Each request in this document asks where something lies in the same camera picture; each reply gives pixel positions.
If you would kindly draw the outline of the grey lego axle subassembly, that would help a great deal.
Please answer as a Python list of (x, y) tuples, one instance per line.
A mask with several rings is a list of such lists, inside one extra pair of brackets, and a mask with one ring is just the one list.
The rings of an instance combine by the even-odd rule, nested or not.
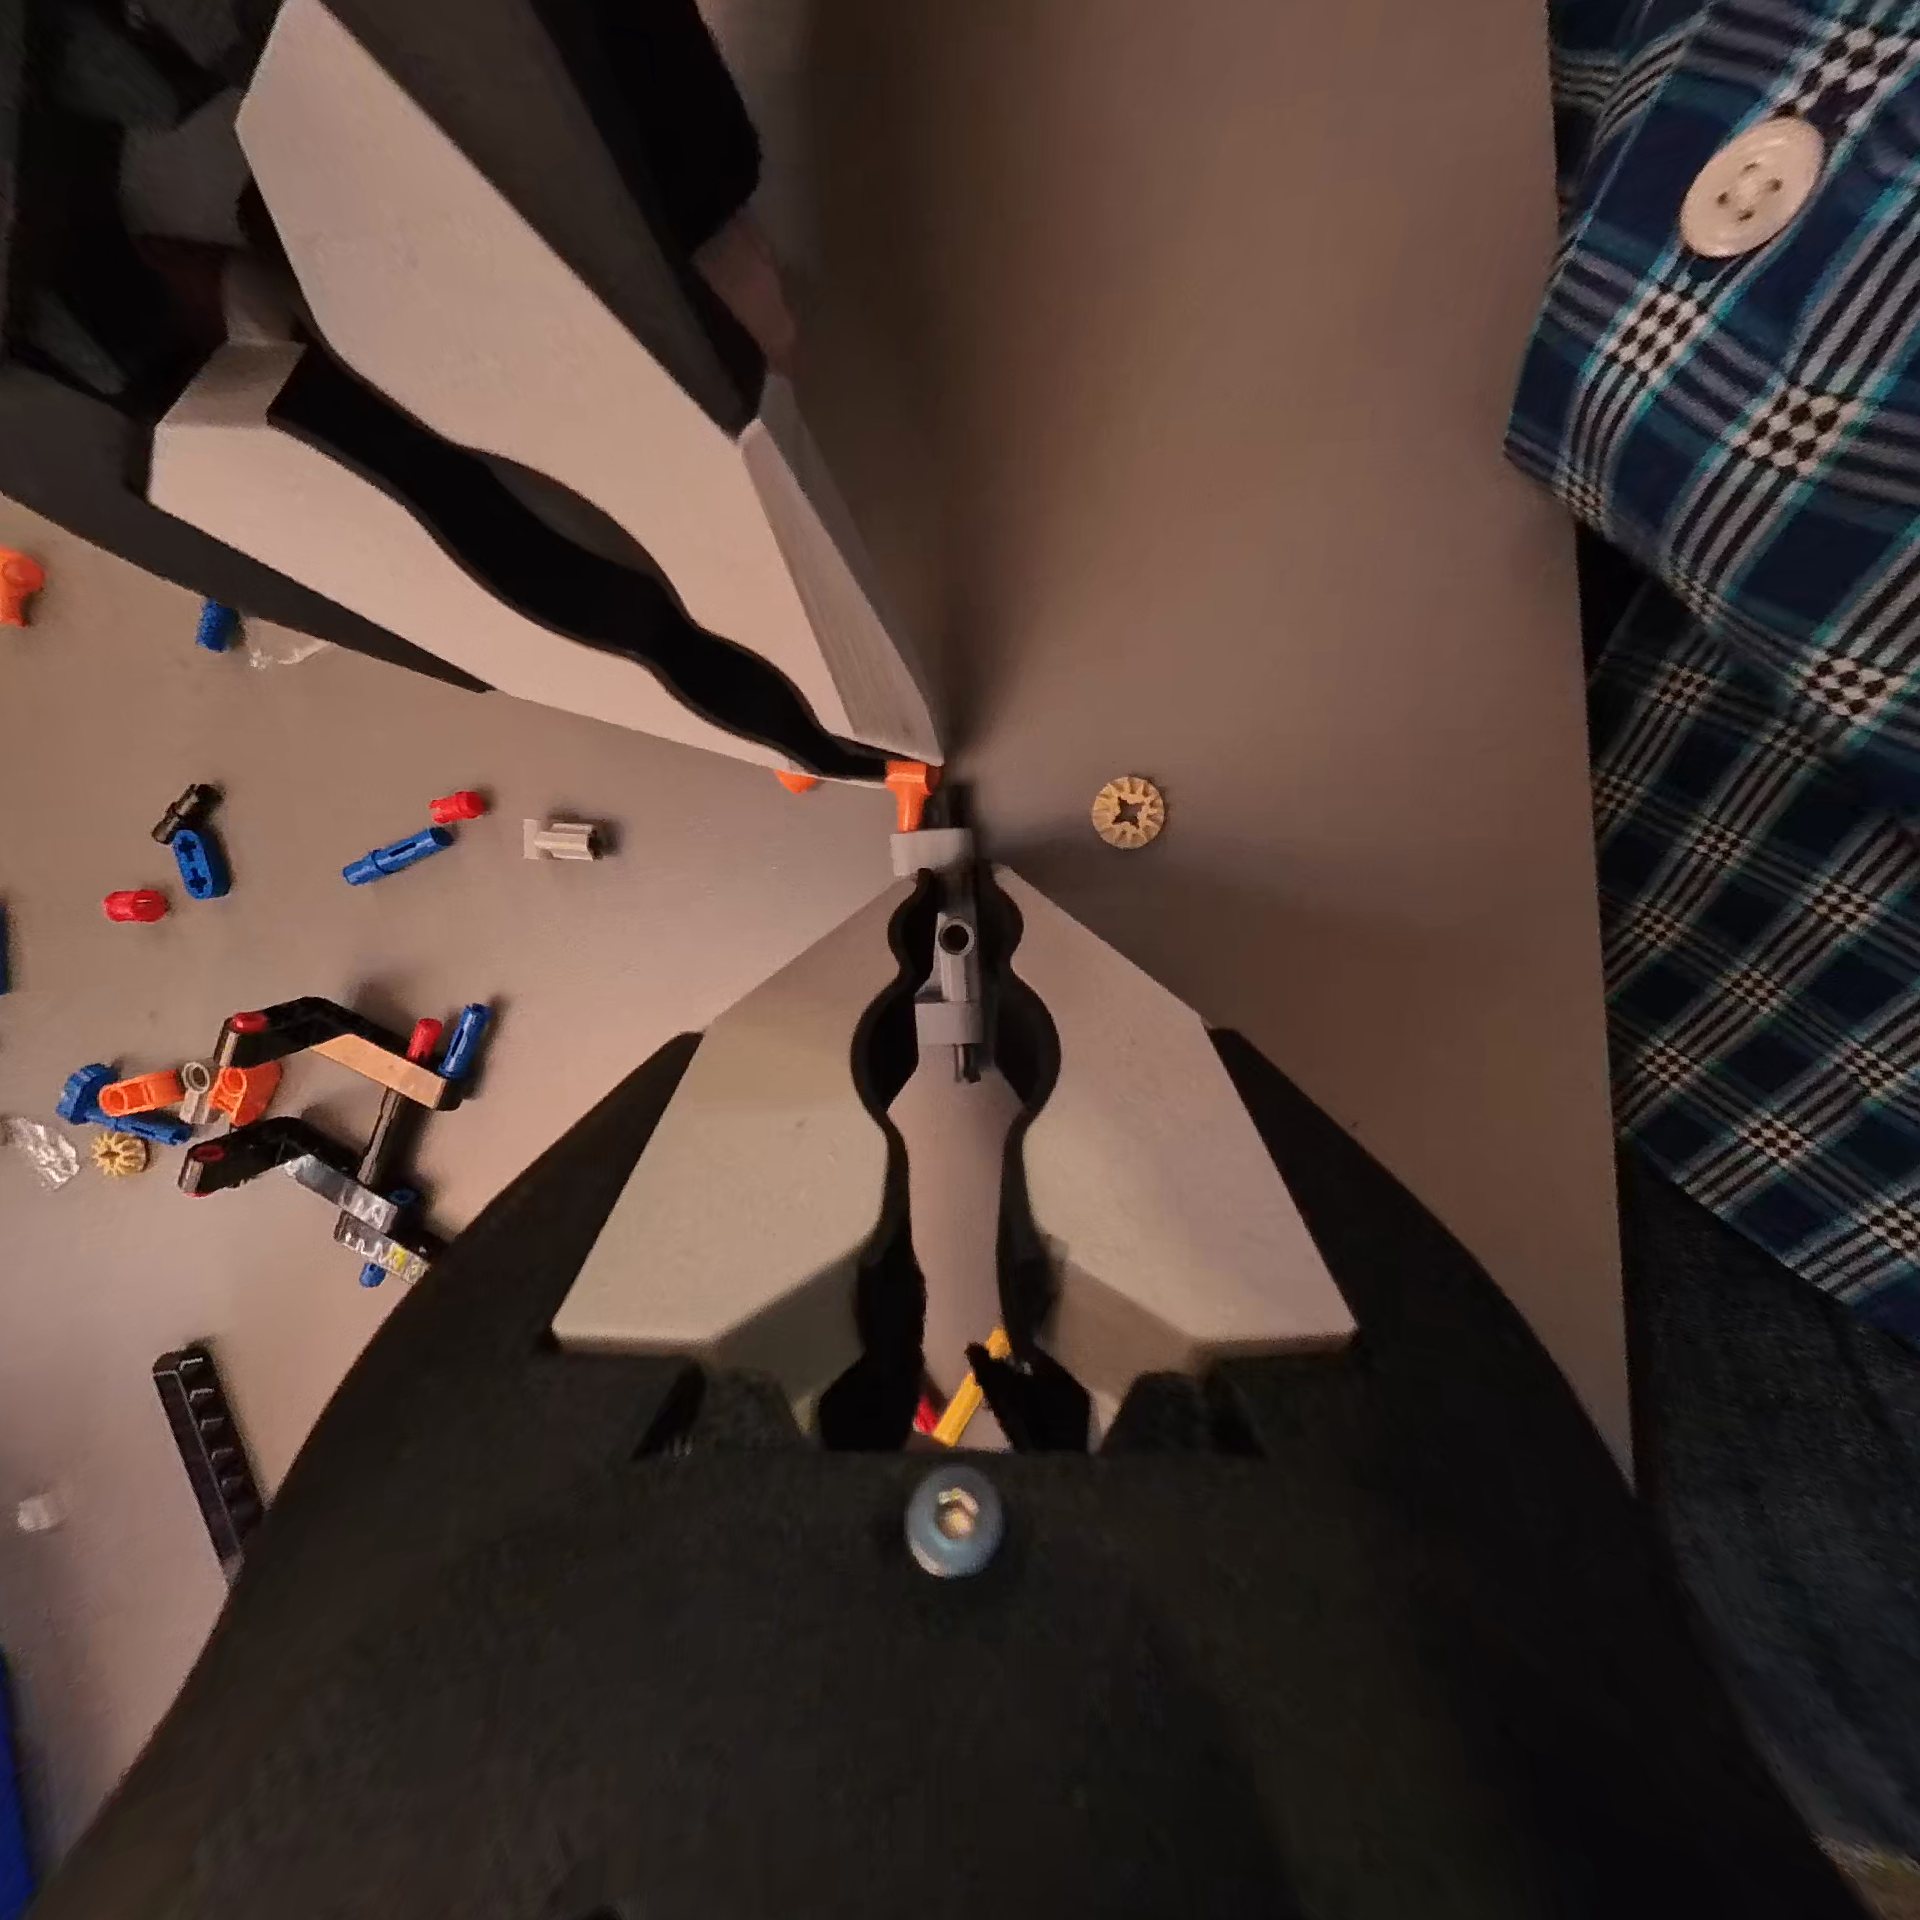
[(891, 836), (891, 871), (923, 892), (929, 962), (916, 986), (918, 1044), (946, 1053), (957, 1084), (990, 1069), (987, 920), (968, 801), (938, 793), (920, 833)]

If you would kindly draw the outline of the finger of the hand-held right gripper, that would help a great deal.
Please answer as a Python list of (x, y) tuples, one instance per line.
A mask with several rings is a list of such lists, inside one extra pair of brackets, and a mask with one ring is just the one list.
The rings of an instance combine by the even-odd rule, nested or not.
[(943, 760), (795, 384), (723, 428), (337, 21), (285, 2), (238, 140), (324, 344), (445, 445), (587, 504), (710, 634), (885, 758)]
[(522, 703), (822, 782), (885, 755), (651, 575), (544, 524), (319, 349), (219, 349), (157, 423), (155, 506)]

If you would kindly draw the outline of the blue connector with black pin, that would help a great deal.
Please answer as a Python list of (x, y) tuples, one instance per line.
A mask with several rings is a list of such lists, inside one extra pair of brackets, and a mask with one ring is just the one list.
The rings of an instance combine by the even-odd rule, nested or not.
[(180, 886), (195, 903), (228, 899), (232, 892), (228, 851), (216, 833), (219, 804), (221, 792), (216, 784), (192, 782), (155, 825), (155, 843), (174, 851)]

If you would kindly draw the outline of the long black lego beam assembly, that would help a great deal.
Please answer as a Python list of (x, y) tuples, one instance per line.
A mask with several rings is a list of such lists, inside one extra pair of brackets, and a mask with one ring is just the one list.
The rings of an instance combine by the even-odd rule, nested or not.
[(232, 1587), (268, 1520), (268, 1500), (252, 1474), (219, 1365), (202, 1341), (174, 1349), (155, 1361), (155, 1387), (221, 1581)]

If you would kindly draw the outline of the plaid shirt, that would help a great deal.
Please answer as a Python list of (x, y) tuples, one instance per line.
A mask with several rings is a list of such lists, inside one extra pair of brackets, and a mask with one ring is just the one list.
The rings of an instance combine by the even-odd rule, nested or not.
[(1916, 1346), (1916, 2), (1549, 2), (1614, 1110)]

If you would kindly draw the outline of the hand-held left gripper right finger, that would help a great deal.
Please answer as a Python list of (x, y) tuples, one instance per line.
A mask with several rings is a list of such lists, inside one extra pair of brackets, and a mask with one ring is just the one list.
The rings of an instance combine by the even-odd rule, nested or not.
[(1204, 1019), (1012, 869), (981, 930), (1008, 1451), (1087, 1452), (1144, 1378), (1344, 1353), (1356, 1314)]

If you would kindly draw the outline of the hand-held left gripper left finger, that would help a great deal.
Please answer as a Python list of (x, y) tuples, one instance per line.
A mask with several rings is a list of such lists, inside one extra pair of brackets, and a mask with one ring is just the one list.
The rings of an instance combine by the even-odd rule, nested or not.
[(923, 1274), (891, 1104), (929, 970), (930, 879), (904, 879), (698, 1036), (559, 1346), (765, 1376), (825, 1451), (904, 1451)]

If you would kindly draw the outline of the yellow lego piece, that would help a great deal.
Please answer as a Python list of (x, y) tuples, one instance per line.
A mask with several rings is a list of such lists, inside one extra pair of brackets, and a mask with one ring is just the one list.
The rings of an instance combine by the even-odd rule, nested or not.
[[(1017, 1358), (1017, 1349), (1012, 1349), (1007, 1325), (995, 1325), (987, 1336), (982, 1356), (990, 1361), (1012, 1361)], [(970, 1369), (941, 1412), (930, 1412), (930, 1397), (920, 1397), (918, 1429), (930, 1442), (954, 1451), (954, 1447), (962, 1447), (962, 1441), (968, 1436), (968, 1429), (974, 1428), (974, 1421), (982, 1406), (987, 1406), (987, 1387), (977, 1378), (977, 1369)]]

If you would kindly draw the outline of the black lego frame assembly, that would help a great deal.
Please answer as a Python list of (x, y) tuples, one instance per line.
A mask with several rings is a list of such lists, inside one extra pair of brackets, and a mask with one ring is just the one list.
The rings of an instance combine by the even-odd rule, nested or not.
[[(357, 1258), (359, 1285), (417, 1285), (437, 1258), (423, 1203), (400, 1187), (403, 1146), (417, 1118), (457, 1108), (492, 1028), (471, 1002), (453, 1023), (423, 1019), (410, 1036), (324, 995), (243, 1009), (221, 1023), (209, 1059), (152, 1076), (86, 1064), (56, 1101), (66, 1122), (135, 1146), (180, 1149), (180, 1192), (216, 1196), (285, 1176), (332, 1212), (332, 1243)], [(297, 1059), (342, 1069), (378, 1090), (367, 1143), (326, 1138), (278, 1114), (280, 1076)]]

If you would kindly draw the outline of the person's right hand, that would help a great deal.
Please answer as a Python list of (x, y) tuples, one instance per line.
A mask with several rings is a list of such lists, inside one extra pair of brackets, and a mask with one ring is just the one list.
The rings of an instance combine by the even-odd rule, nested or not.
[(786, 301), (779, 253), (759, 227), (754, 208), (743, 206), (720, 233), (713, 233), (692, 263), (713, 294), (759, 344), (765, 364), (780, 376), (795, 376), (799, 319)]

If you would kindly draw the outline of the dark trousers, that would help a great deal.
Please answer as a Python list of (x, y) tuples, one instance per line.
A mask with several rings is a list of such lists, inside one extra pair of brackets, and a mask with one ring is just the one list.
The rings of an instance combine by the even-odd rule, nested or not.
[(1816, 1842), (1916, 1917), (1916, 1346), (1617, 1167), (1639, 1491)]

